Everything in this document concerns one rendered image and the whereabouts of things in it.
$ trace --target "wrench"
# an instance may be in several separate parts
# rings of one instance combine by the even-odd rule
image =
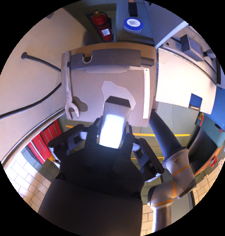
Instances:
[[[65,112],[69,119],[73,119],[70,108],[73,108],[76,116],[79,117],[79,109],[73,102],[71,80],[70,80],[70,68],[67,67],[67,63],[71,60],[70,51],[65,52],[64,55],[64,73],[65,73],[65,89],[66,89],[66,106]]]

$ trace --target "round container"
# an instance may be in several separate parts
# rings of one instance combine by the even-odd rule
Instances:
[[[143,22],[137,18],[130,17],[124,20],[124,29],[131,34],[138,34],[143,29]]]

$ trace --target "red fire extinguisher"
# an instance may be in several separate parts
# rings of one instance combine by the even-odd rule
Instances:
[[[104,14],[95,11],[92,21],[105,41],[113,39],[108,19]]]

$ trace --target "cable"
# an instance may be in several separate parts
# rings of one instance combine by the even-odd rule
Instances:
[[[48,65],[48,66],[52,67],[53,69],[55,69],[55,70],[57,70],[57,71],[59,71],[59,72],[61,72],[61,69],[57,68],[56,66],[54,66],[54,65],[52,65],[52,64],[50,64],[50,63],[48,63],[48,62],[46,62],[46,61],[44,61],[44,60],[41,60],[41,59],[39,59],[39,58],[35,58],[35,57],[32,57],[32,56],[28,56],[27,53],[23,53],[22,56],[21,56],[21,58],[22,58],[22,59],[28,58],[28,59],[31,59],[31,60],[35,60],[35,61],[41,62],[41,63],[43,63],[43,64],[45,64],[45,65]],[[1,120],[1,119],[4,119],[5,117],[9,117],[9,116],[14,115],[14,114],[16,114],[16,113],[23,112],[23,111],[25,111],[25,110],[27,110],[27,109],[30,109],[30,108],[32,108],[32,107],[34,107],[34,106],[39,105],[40,103],[42,103],[43,101],[45,101],[47,98],[49,98],[51,95],[53,95],[53,94],[61,87],[61,85],[62,85],[62,83],[60,83],[52,92],[50,92],[47,96],[45,96],[44,98],[42,98],[42,99],[39,100],[38,102],[35,102],[35,103],[31,104],[31,105],[28,105],[28,106],[25,106],[25,107],[16,109],[16,110],[14,110],[14,111],[7,112],[7,113],[5,113],[5,114],[0,115],[0,120]]]

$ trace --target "blue lid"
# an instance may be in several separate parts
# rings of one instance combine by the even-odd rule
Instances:
[[[130,30],[140,30],[143,28],[143,22],[135,17],[126,18],[124,26]]]

